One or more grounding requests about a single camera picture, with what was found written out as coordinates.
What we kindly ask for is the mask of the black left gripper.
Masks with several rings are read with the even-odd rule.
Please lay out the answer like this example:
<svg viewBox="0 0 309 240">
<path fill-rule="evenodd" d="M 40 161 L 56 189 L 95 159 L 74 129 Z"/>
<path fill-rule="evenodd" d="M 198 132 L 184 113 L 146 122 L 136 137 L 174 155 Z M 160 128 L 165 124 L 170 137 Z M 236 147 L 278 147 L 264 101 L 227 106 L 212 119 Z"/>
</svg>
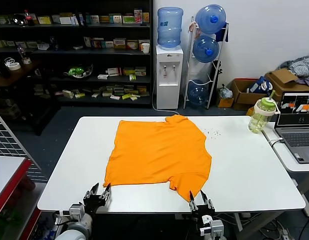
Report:
<svg viewBox="0 0 309 240">
<path fill-rule="evenodd" d="M 101 195 L 96 195 L 99 183 L 96 183 L 88 190 L 83 198 L 85 213 L 96 213 L 99 207 L 105 207 L 109 202 L 111 193 L 111 184 L 109 183 Z"/>
</svg>

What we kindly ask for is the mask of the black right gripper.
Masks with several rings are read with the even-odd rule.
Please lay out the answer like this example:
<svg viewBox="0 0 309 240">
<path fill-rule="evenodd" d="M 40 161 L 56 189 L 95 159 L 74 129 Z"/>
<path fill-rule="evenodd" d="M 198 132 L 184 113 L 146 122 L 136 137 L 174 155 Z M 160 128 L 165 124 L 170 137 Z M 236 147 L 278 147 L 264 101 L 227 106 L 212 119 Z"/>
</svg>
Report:
<svg viewBox="0 0 309 240">
<path fill-rule="evenodd" d="M 200 191 L 204 205 L 196 205 L 194 201 L 194 196 L 192 194 L 192 191 L 189 191 L 189 207 L 191 210 L 191 215 L 194 218 L 202 218 L 202 216 L 209 215 L 211 217 L 215 216 L 215 209 L 212 204 L 211 199 L 207 197 L 207 195 L 201 190 Z"/>
</svg>

